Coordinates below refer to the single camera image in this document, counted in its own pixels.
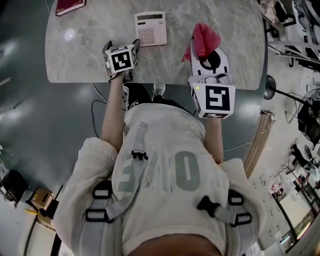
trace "shirt sleeve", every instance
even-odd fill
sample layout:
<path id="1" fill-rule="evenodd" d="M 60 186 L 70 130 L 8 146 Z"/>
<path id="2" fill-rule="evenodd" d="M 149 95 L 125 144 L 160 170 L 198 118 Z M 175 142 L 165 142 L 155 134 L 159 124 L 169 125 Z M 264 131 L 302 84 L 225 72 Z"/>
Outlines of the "shirt sleeve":
<path id="1" fill-rule="evenodd" d="M 93 201 L 92 192 L 96 184 L 111 174 L 117 156 L 113 146 L 98 138 L 86 139 L 78 153 L 53 218 L 58 236 L 72 251 L 77 248 L 75 241 L 80 240 L 85 211 Z"/>
<path id="2" fill-rule="evenodd" d="M 234 158 L 223 162 L 220 164 L 220 167 L 228 176 L 229 189 L 237 191 L 243 197 L 251 201 L 250 205 L 254 208 L 253 211 L 257 213 L 255 217 L 258 220 L 258 234 L 260 234 L 265 225 L 267 215 L 264 206 L 261 203 L 261 199 L 257 196 L 253 185 L 246 177 L 242 160 Z"/>

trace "marble table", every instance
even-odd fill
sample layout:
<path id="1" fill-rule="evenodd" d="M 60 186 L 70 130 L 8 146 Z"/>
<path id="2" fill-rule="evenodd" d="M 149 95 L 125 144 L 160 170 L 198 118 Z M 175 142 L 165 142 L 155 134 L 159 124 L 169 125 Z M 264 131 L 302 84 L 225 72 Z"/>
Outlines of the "marble table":
<path id="1" fill-rule="evenodd" d="M 51 83 L 107 82 L 103 46 L 129 45 L 136 39 L 134 15 L 162 11 L 167 44 L 141 47 L 133 77 L 137 83 L 186 85 L 189 61 L 181 62 L 196 23 L 209 24 L 228 55 L 232 84 L 259 87 L 265 56 L 262 16 L 256 0 L 87 0 L 86 6 L 56 16 L 57 0 L 45 36 L 45 64 Z M 74 31 L 71 40 L 65 39 Z"/>

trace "red notebook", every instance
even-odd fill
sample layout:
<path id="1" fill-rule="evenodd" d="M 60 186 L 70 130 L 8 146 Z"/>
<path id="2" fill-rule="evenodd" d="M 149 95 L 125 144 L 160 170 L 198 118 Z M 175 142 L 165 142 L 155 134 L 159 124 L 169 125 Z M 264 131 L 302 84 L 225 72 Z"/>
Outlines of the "red notebook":
<path id="1" fill-rule="evenodd" d="M 58 0 L 55 15 L 61 16 L 85 5 L 86 0 Z"/>

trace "red cloth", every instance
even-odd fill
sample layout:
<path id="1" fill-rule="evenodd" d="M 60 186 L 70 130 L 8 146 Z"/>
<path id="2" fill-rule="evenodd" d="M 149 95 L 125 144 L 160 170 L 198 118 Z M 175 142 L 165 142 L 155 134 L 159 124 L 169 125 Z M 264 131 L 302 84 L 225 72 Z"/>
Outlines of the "red cloth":
<path id="1" fill-rule="evenodd" d="M 194 48 L 199 59 L 205 61 L 210 53 L 212 53 L 221 43 L 220 36 L 209 25 L 197 23 L 192 33 L 194 39 Z M 182 61 L 191 61 L 190 44 L 182 58 Z"/>

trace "black buckle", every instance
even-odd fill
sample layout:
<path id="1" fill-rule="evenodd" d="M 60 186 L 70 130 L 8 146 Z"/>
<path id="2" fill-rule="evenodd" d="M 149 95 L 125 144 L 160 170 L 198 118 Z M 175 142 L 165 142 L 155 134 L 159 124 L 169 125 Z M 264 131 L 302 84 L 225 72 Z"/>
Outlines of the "black buckle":
<path id="1" fill-rule="evenodd" d="M 197 208 L 198 210 L 205 210 L 205 211 L 207 211 L 207 213 L 209 214 L 209 216 L 210 216 L 211 218 L 214 218 L 214 217 L 215 217 L 215 210 L 216 210 L 216 208 L 219 207 L 219 206 L 221 206 L 220 203 L 218 203 L 218 202 L 211 202 L 211 201 L 210 201 L 210 198 L 209 198 L 207 195 L 205 195 L 205 196 L 201 199 L 200 203 L 197 205 L 196 208 Z"/>
<path id="2" fill-rule="evenodd" d="M 103 213 L 103 218 L 90 218 L 88 216 L 89 213 Z M 86 209 L 85 210 L 85 220 L 87 222 L 106 222 L 106 223 L 112 223 L 114 222 L 114 219 L 110 219 L 106 209 Z"/>
<path id="3" fill-rule="evenodd" d="M 249 217 L 249 220 L 239 220 L 239 218 L 242 218 L 242 217 Z M 251 218 L 251 214 L 250 213 L 240 213 L 240 214 L 237 214 L 236 217 L 235 217 L 235 223 L 234 224 L 231 224 L 231 227 L 236 227 L 236 226 L 240 226 L 240 225 L 245 225 L 245 224 L 249 224 L 251 223 L 252 221 L 252 218 Z"/>
<path id="4" fill-rule="evenodd" d="M 133 156 L 134 159 L 136 159 L 136 158 L 138 157 L 138 159 L 139 159 L 140 161 L 143 161 L 144 159 L 145 159 L 145 160 L 148 160 L 148 157 L 147 157 L 146 152 L 141 153 L 141 152 L 134 152 L 134 151 L 132 150 L 132 151 L 131 151 L 131 155 Z"/>
<path id="5" fill-rule="evenodd" d="M 108 191 L 108 195 L 96 195 L 96 191 Z M 99 182 L 93 189 L 92 197 L 94 199 L 109 199 L 112 195 L 112 182 L 111 180 L 103 180 Z"/>
<path id="6" fill-rule="evenodd" d="M 231 206 L 242 206 L 244 204 L 244 198 L 237 191 L 230 189 L 228 193 L 228 202 Z"/>

